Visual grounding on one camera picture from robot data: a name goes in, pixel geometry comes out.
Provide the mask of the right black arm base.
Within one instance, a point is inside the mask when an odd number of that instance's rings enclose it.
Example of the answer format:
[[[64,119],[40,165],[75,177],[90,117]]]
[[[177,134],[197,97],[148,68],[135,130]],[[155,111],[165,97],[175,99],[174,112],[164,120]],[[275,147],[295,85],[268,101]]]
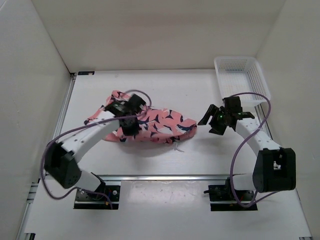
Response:
[[[209,196],[211,212],[243,212],[258,210],[256,204],[253,204],[250,207],[242,207],[237,203],[231,190],[229,177],[225,180],[224,184],[208,185],[207,190],[203,193]]]

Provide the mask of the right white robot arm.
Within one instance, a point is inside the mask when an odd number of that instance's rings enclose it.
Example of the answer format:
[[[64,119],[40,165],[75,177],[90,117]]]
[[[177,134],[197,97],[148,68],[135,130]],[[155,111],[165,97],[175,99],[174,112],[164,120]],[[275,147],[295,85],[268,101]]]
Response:
[[[259,193],[290,191],[296,188],[296,154],[292,148],[283,148],[261,128],[250,112],[231,112],[223,106],[211,104],[198,125],[209,124],[210,133],[222,136],[232,128],[256,156],[252,173],[232,176],[232,183],[224,193],[230,200],[238,199],[244,190]]]

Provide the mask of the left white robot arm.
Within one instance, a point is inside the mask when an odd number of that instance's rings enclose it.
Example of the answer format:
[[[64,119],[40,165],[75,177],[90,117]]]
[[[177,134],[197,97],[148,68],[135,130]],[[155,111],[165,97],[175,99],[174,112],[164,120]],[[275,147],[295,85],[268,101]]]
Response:
[[[142,105],[115,101],[102,109],[96,122],[87,124],[72,136],[61,142],[53,142],[44,155],[44,169],[64,189],[77,187],[87,190],[93,200],[100,200],[105,194],[105,184],[93,173],[81,170],[78,163],[100,140],[120,127],[130,136],[138,134],[140,127],[137,115]]]

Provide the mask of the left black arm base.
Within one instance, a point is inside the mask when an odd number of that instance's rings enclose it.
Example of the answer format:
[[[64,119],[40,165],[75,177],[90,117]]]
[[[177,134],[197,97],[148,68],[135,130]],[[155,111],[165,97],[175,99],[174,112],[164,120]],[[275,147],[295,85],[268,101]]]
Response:
[[[105,183],[104,194],[109,197],[111,203],[105,196],[77,191],[73,208],[76,210],[118,210],[120,202],[121,185],[108,182]]]

